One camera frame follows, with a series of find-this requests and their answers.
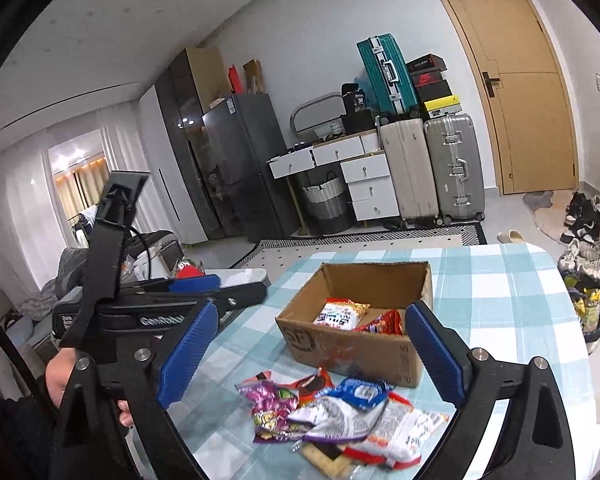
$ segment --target light blue checkered tablecloth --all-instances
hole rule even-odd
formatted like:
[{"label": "light blue checkered tablecloth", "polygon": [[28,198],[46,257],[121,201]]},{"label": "light blue checkered tablecloth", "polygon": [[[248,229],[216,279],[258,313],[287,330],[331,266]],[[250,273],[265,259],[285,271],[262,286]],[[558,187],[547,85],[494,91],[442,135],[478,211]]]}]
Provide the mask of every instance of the light blue checkered tablecloth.
[{"label": "light blue checkered tablecloth", "polygon": [[[290,452],[289,444],[252,442],[251,406],[237,395],[234,384],[269,369],[289,382],[313,371],[293,360],[274,319],[322,262],[425,260],[432,269],[433,311],[470,348],[479,346],[498,360],[524,364],[536,355],[547,358],[568,412],[578,478],[589,477],[594,460],[589,435],[596,424],[596,404],[578,320],[551,257],[530,244],[507,244],[316,253],[293,266],[271,285],[263,305],[248,308],[213,341],[183,401],[170,408],[180,434],[212,480],[323,478],[298,453]],[[332,377],[334,382],[341,379]],[[454,410],[440,399],[426,371],[417,388],[397,391],[418,408]],[[466,478],[479,478],[484,471],[506,406],[506,400],[497,402]],[[424,458],[440,434],[428,441]],[[367,467],[354,480],[409,480],[417,469],[385,472]]]}]

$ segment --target laundry basket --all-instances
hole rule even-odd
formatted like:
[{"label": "laundry basket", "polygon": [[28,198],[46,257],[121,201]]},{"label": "laundry basket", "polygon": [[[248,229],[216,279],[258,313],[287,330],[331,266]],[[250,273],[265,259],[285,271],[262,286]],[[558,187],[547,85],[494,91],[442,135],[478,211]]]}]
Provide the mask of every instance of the laundry basket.
[{"label": "laundry basket", "polygon": [[339,233],[353,225],[354,218],[347,204],[347,187],[342,179],[334,175],[324,184],[303,187],[302,191],[309,213],[322,234]]}]

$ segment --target silver suitcase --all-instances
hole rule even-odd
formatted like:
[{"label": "silver suitcase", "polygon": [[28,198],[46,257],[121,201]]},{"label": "silver suitcase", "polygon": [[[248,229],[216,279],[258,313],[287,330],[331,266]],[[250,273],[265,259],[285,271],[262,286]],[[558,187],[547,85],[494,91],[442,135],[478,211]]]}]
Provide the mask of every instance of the silver suitcase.
[{"label": "silver suitcase", "polygon": [[438,198],[421,119],[380,127],[400,216],[404,219],[438,216]]},{"label": "silver suitcase", "polygon": [[484,220],[482,167],[471,117],[458,114],[432,119],[425,123],[424,133],[442,215],[436,223]]}]

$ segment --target rug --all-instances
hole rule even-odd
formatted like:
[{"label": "rug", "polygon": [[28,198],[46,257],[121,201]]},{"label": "rug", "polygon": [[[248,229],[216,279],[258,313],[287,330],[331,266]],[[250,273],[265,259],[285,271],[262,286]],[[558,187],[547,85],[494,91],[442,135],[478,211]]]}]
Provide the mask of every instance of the rug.
[{"label": "rug", "polygon": [[558,243],[564,232],[565,209],[573,197],[573,190],[533,191],[525,193],[522,202],[531,212],[534,222],[549,238]]}]

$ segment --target beige suitcase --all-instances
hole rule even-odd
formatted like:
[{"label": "beige suitcase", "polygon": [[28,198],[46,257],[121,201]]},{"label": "beige suitcase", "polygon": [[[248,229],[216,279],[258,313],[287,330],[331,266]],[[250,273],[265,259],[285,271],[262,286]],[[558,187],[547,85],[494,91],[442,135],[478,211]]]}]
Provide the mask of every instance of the beige suitcase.
[{"label": "beige suitcase", "polygon": [[404,220],[439,215],[436,184],[421,119],[380,127],[380,138]]}]

